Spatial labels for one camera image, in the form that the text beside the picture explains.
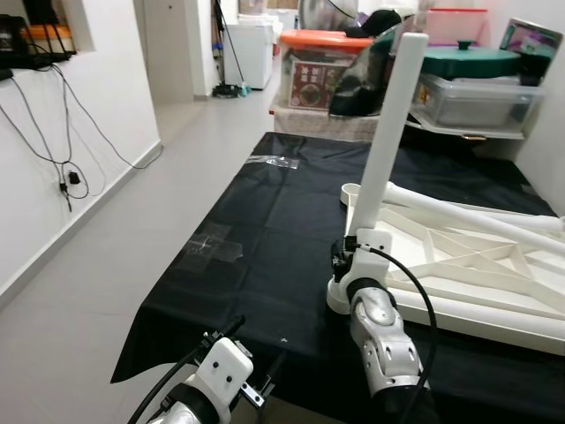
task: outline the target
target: metal bracket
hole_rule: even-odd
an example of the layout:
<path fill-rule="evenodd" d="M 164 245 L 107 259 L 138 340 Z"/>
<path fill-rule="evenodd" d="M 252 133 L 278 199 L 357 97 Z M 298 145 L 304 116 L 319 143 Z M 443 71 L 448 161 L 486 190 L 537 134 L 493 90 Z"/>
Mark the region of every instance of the metal bracket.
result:
<path fill-rule="evenodd" d="M 265 404 L 265 398 L 259 394 L 248 382 L 244 382 L 241 385 L 239 391 L 245 396 L 251 405 L 255 409 L 260 409 Z"/>

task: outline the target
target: power cord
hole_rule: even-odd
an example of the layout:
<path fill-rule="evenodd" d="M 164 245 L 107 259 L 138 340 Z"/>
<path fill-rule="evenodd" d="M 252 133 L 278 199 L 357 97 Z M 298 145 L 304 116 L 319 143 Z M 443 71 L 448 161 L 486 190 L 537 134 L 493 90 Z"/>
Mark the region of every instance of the power cord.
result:
<path fill-rule="evenodd" d="M 63 71 L 61 71 L 61 69 L 56 65 L 53 64 L 51 65 L 52 68 L 61 76 L 61 78 L 63 79 L 63 83 L 64 86 L 69 88 L 69 91 L 72 94 L 72 97 L 74 98 L 75 102 L 80 106 L 80 108 L 82 109 L 83 112 L 85 112 L 85 114 L 87 115 L 87 117 L 90 119 L 90 121 L 92 122 L 92 124 L 94 125 L 94 128 L 96 128 L 96 131 L 98 131 L 98 133 L 102 136 L 103 139 L 106 140 L 106 142 L 109 144 L 109 146 L 112 148 L 112 150 L 114 150 L 114 153 L 117 155 L 117 157 L 119 157 L 122 162 L 127 163 L 130 167 L 134 168 L 135 170 L 144 170 L 145 168 L 147 168 L 151 163 L 155 162 L 157 159 L 159 159 L 159 157 L 162 154 L 162 151 L 164 149 L 163 146 L 161 146 L 161 148 L 159 149 L 159 152 L 157 153 L 157 155 L 151 159 L 148 163 L 146 163 L 143 166 L 137 166 L 134 165 L 132 163 L 130 163 L 129 161 L 127 161 L 122 155 L 120 155 L 120 153 L 118 152 L 118 150 L 116 149 L 116 146 L 114 146 L 114 144 L 109 140 L 109 138 L 106 136 L 106 134 L 104 134 L 104 132 L 100 129 L 100 126 L 98 126 L 98 124 L 96 123 L 96 121 L 94 120 L 94 118 L 92 117 L 92 115 L 88 112 L 88 110 L 84 107 L 84 105 L 80 102 L 79 98 L 77 97 L 77 95 L 75 94 L 74 90 L 71 87 L 71 84 L 69 84 L 69 81 L 67 80 L 67 78 L 64 76 Z"/>
<path fill-rule="evenodd" d="M 36 156 L 40 157 L 41 159 L 48 161 L 50 163 L 53 163 L 53 165 L 55 166 L 56 171 L 57 171 L 57 176 L 58 176 L 58 181 L 59 181 L 59 190 L 61 191 L 61 193 L 63 194 L 64 198 L 67 201 L 67 206 L 69 207 L 69 211 L 72 212 L 71 199 L 75 199 L 75 200 L 85 199 L 90 194 L 90 186 L 88 184 L 87 177 L 85 176 L 85 173 L 83 172 L 83 170 L 76 163 L 74 163 L 72 161 L 70 113 L 69 113 L 66 86 L 63 85 L 63 103 L 64 103 L 64 112 L 65 112 L 65 135 L 66 135 L 66 139 L 67 139 L 67 147 L 69 149 L 69 155 L 68 155 L 68 158 L 66 160 L 59 162 L 59 161 L 56 161 L 54 159 L 53 154 L 51 153 L 51 150 L 49 148 L 47 140 L 45 139 L 45 136 L 44 136 L 43 132 L 41 131 L 41 128 L 37 124 L 37 120 L 35 119 L 34 113 L 32 112 L 31 107 L 29 106 L 29 102 L 27 101 L 27 98 L 26 98 L 26 95 L 24 94 L 24 91 L 22 90 L 21 86 L 18 84 L 18 82 L 14 78 L 12 78 L 11 81 L 14 83 L 14 85 L 18 89 L 18 91 L 21 95 L 21 98 L 22 98 L 24 104 L 26 105 L 27 114 L 31 118 L 32 122 L 34 123 L 35 129 L 40 134 L 41 141 L 43 143 L 43 146 L 47 150 L 49 157 L 45 157 L 43 155 L 40 155 L 32 147 L 31 143 L 29 143 L 29 141 L 26 139 L 26 137 L 23 135 L 23 133 L 20 131 L 20 129 L 17 128 L 17 126 L 13 123 L 13 121 L 10 119 L 10 117 L 7 115 L 7 113 L 4 109 L 3 109 L 3 113 L 8 118 L 8 121 L 10 121 L 11 125 L 17 130 L 17 132 L 21 136 L 22 140 L 27 144 L 27 146 L 30 148 L 30 150 Z M 65 171 L 64 171 L 64 166 L 68 165 L 68 164 L 73 166 L 79 172 L 80 176 L 82 177 L 82 182 L 85 184 L 85 187 L 86 187 L 86 191 L 83 195 L 77 196 L 77 195 L 74 195 L 72 193 L 69 193 L 69 185 L 67 184 L 67 181 L 66 181 L 66 178 L 65 178 Z"/>
<path fill-rule="evenodd" d="M 438 322 L 435 317 L 435 312 L 433 311 L 432 302 L 427 296 L 424 286 L 408 268 L 406 268 L 399 260 L 397 260 L 393 256 L 382 252 L 379 249 L 375 249 L 374 247 L 371 247 L 369 245 L 356 244 L 355 247 L 372 254 L 378 254 L 380 257 L 386 259 L 387 261 L 394 263 L 414 283 L 420 295 L 422 296 L 424 303 L 426 304 L 427 314 L 430 319 L 430 350 L 427 354 L 426 363 L 423 366 L 422 374 L 420 374 L 420 377 L 418 379 L 418 384 L 416 385 L 414 396 L 412 396 L 412 399 L 410 400 L 408 406 L 406 407 L 403 415 L 400 418 L 400 424 L 405 424 L 408 421 L 408 418 L 410 417 L 410 414 L 414 409 L 416 402 L 418 401 L 418 397 L 424 389 L 424 384 L 426 384 L 430 372 L 432 371 L 433 361 L 435 360 L 435 354 L 438 348 Z"/>
<path fill-rule="evenodd" d="M 41 49 L 43 50 L 43 52 L 50 54 L 47 50 L 45 50 L 42 46 L 39 46 L 37 44 L 30 44 L 31 46 L 36 47 L 37 49 Z M 155 155 L 155 157 L 153 159 L 151 159 L 148 163 L 146 163 L 143 166 L 137 166 L 134 165 L 132 163 L 130 163 L 129 161 L 127 161 L 116 149 L 116 146 L 114 146 L 114 144 L 109 140 L 109 138 L 104 134 L 104 132 L 100 129 L 100 126 L 98 126 L 98 124 L 96 123 L 95 119 L 92 117 L 92 115 L 90 114 L 90 112 L 88 112 L 87 108 L 84 107 L 84 105 L 80 102 L 79 98 L 77 97 L 77 95 L 75 94 L 74 90 L 71 87 L 71 84 L 69 84 L 69 81 L 67 80 L 67 78 L 64 76 L 63 71 L 61 70 L 61 68 L 59 68 L 56 64 L 51 64 L 50 66 L 48 66 L 46 69 L 38 69 L 36 71 L 38 72 L 47 72 L 50 70 L 54 70 L 56 73 L 59 74 L 59 76 L 61 77 L 61 79 L 63 80 L 63 87 L 67 87 L 69 89 L 69 91 L 72 94 L 72 97 L 74 98 L 75 102 L 80 106 L 80 108 L 83 110 L 83 112 L 85 112 L 85 114 L 87 115 L 87 117 L 90 119 L 90 121 L 93 123 L 94 128 L 96 128 L 96 131 L 102 136 L 102 138 L 104 140 L 106 140 L 106 142 L 110 145 L 110 147 L 112 148 L 112 150 L 114 150 L 114 153 L 117 155 L 117 157 L 120 158 L 120 160 L 126 164 L 128 164 L 130 167 L 134 168 L 135 170 L 144 170 L 145 168 L 147 168 L 151 163 L 153 163 L 154 161 L 156 161 L 162 154 L 162 151 L 164 149 L 163 146 L 161 146 L 161 148 L 159 149 L 159 152 L 157 153 L 157 155 Z M 68 114 L 68 107 L 65 105 L 65 109 L 66 112 Z"/>
<path fill-rule="evenodd" d="M 232 337 L 236 331 L 245 324 L 245 316 L 240 315 L 235 317 L 225 329 L 220 331 L 215 331 L 212 335 L 208 335 L 208 333 L 204 333 L 204 339 L 198 344 L 198 346 L 193 349 L 190 353 L 185 355 L 179 362 L 177 362 L 167 374 L 165 374 L 161 380 L 157 382 L 157 384 L 147 393 L 144 399 L 141 401 L 137 409 L 133 412 L 132 417 L 127 421 L 127 424 L 136 424 L 141 418 L 143 412 L 147 409 L 151 401 L 154 399 L 155 396 L 165 387 L 165 384 L 178 372 L 180 369 L 191 362 L 193 362 L 199 355 L 204 352 L 207 352 L 212 345 L 217 341 L 220 340 L 222 337 Z"/>

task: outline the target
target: baseboard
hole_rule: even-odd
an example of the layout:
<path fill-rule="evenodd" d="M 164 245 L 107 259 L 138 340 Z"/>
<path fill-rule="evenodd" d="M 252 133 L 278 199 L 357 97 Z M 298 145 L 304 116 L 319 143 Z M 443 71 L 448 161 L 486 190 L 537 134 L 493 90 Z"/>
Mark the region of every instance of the baseboard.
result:
<path fill-rule="evenodd" d="M 163 148 L 161 141 L 157 141 L 142 157 L 134 163 L 136 166 L 144 166 L 158 155 Z M 3 287 L 0 287 L 0 311 L 4 309 L 18 294 L 37 276 L 41 269 L 55 257 L 63 246 L 71 240 L 79 230 L 84 227 L 90 219 L 108 201 L 130 181 L 139 170 L 128 168 L 120 175 L 116 182 L 106 192 L 101 194 L 96 201 L 87 208 L 82 215 L 76 216 L 31 260 L 29 260 Z"/>

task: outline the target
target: black tablecloth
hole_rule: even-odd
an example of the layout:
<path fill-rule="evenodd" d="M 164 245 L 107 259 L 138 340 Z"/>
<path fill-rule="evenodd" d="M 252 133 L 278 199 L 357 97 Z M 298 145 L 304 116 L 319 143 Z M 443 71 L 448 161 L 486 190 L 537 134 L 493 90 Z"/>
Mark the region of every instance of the black tablecloth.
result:
<path fill-rule="evenodd" d="M 479 160 L 453 144 L 410 141 L 407 133 L 396 158 L 397 185 L 445 201 L 552 214 L 523 191 L 526 181 L 512 163 Z M 298 168 L 242 167 L 195 234 L 219 231 L 243 247 L 243 256 L 206 259 L 187 243 L 141 305 L 112 382 L 179 360 L 204 330 L 245 314 L 238 335 L 255 355 L 252 378 L 286 351 L 276 396 L 366 422 L 359 352 L 347 325 L 327 316 L 325 298 L 330 246 L 344 231 L 340 188 L 360 181 L 368 148 L 266 134 L 253 154 L 297 158 Z M 407 323 L 406 330 L 424 358 L 427 327 Z M 563 376 L 560 357 L 442 331 L 430 383 L 445 422 L 563 423 Z"/>

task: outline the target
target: clear plastic container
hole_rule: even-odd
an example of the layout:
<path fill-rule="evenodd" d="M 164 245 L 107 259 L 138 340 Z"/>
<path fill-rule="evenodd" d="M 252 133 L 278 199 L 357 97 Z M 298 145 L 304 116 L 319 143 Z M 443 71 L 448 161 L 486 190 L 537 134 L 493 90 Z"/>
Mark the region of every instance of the clear plastic container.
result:
<path fill-rule="evenodd" d="M 327 110 L 342 73 L 372 38 L 348 38 L 341 31 L 291 29 L 281 34 L 281 86 L 285 108 Z"/>
<path fill-rule="evenodd" d="M 487 12 L 487 9 L 430 9 L 426 26 L 430 45 L 456 46 L 461 40 L 480 43 Z"/>
<path fill-rule="evenodd" d="M 435 0 L 433 6 L 471 8 L 475 7 L 475 0 Z"/>
<path fill-rule="evenodd" d="M 543 95 L 541 87 L 421 75 L 411 110 L 435 127 L 519 132 Z"/>
<path fill-rule="evenodd" d="M 261 15 L 267 12 L 267 0 L 239 0 L 239 13 Z"/>

